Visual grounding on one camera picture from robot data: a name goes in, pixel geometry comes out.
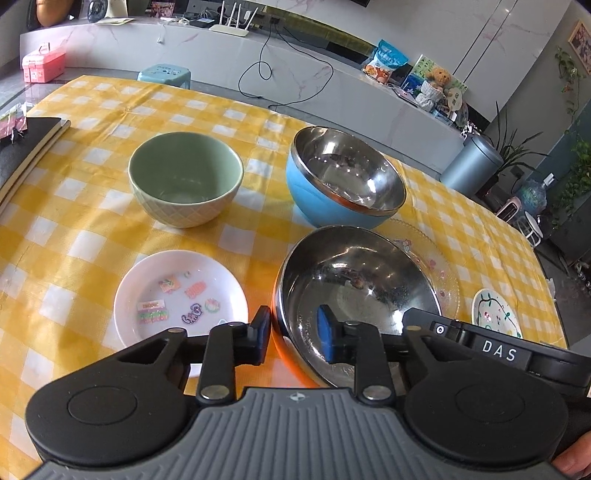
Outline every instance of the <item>blue bowl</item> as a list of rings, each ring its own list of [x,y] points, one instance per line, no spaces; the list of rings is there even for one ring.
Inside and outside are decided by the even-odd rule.
[[[316,227],[372,229],[406,200],[402,178],[383,155],[352,135],[323,127],[306,127],[295,135],[287,187]]]

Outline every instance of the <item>blue plastic stool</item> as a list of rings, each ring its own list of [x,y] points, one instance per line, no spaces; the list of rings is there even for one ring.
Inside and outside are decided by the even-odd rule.
[[[142,70],[138,73],[138,80],[191,89],[191,71],[184,67],[165,63],[158,63]]]

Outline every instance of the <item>green plant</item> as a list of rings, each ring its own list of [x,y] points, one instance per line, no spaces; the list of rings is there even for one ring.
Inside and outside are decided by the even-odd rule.
[[[591,192],[591,144],[577,135],[573,151],[577,155],[577,160],[570,167],[564,189],[552,206],[554,226],[559,223],[560,212],[564,212],[569,219],[574,211],[574,201],[581,195]]]
[[[554,58],[558,61],[558,76],[560,79],[566,80],[562,93],[567,95],[565,103],[566,113],[570,115],[571,126],[575,124],[576,116],[580,108],[579,91],[581,79],[586,76],[579,71],[577,66],[574,64],[573,58],[566,53],[562,48],[557,47]],[[568,134],[570,129],[565,130],[565,134]]]
[[[534,152],[533,150],[526,148],[524,145],[530,141],[532,141],[534,138],[539,137],[543,132],[537,132],[536,134],[532,135],[531,137],[527,137],[525,140],[523,140],[523,142],[521,142],[520,144],[513,145],[513,142],[515,141],[515,136],[517,135],[517,129],[513,130],[511,132],[511,134],[509,135],[509,138],[507,139],[507,133],[508,133],[508,123],[507,123],[507,108],[505,108],[505,125],[502,126],[501,125],[501,113],[499,111],[499,104],[496,104],[496,129],[498,132],[498,139],[496,141],[496,145],[493,144],[493,146],[496,148],[497,152],[499,152],[499,154],[501,155],[501,157],[503,158],[504,162],[503,165],[499,168],[499,170],[497,170],[497,174],[501,173],[503,170],[506,170],[509,167],[515,167],[515,166],[520,166],[520,167],[525,167],[529,170],[535,171],[535,168],[528,165],[525,162],[522,161],[518,161],[520,158],[525,157],[526,155],[540,155],[542,157],[547,157],[548,155],[545,153],[539,153],[539,152]]]

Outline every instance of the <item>black notebook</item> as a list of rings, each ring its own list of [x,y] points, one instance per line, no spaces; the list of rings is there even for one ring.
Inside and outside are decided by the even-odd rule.
[[[24,137],[14,144],[4,139],[0,145],[0,206],[6,204],[25,176],[70,125],[61,118],[32,116],[27,118]]]

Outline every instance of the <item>gray ribbed surface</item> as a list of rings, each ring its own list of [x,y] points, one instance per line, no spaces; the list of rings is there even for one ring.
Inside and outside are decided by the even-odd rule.
[[[303,394],[298,401],[290,397]],[[31,480],[559,480],[549,465],[475,472],[448,465],[408,437],[389,409],[346,390],[250,388],[205,409],[170,450],[139,465],[83,472],[44,464]]]

